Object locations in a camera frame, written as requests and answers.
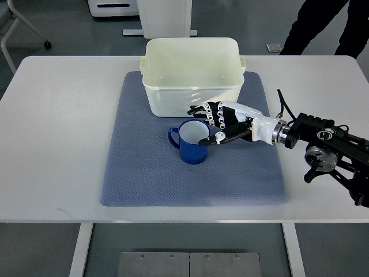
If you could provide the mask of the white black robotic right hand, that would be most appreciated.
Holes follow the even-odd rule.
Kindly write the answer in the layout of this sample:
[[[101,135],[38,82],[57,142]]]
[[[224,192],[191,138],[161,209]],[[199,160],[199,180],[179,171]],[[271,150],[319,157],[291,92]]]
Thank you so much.
[[[230,101],[191,106],[187,113],[195,118],[203,118],[209,126],[219,128],[215,134],[200,140],[200,146],[226,144],[237,139],[273,145],[278,142],[282,128],[287,125],[281,119],[267,117],[259,110]]]

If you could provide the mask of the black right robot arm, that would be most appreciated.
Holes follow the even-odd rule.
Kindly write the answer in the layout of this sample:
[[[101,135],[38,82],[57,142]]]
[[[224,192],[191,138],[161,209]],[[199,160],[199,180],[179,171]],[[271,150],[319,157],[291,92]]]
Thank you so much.
[[[368,140],[350,134],[347,125],[336,126],[332,119],[304,113],[294,116],[282,92],[278,89],[277,93],[281,104],[277,118],[287,111],[292,121],[279,124],[272,141],[288,149],[305,141],[304,159],[310,170],[304,181],[328,174],[349,191],[356,206],[368,207]]]

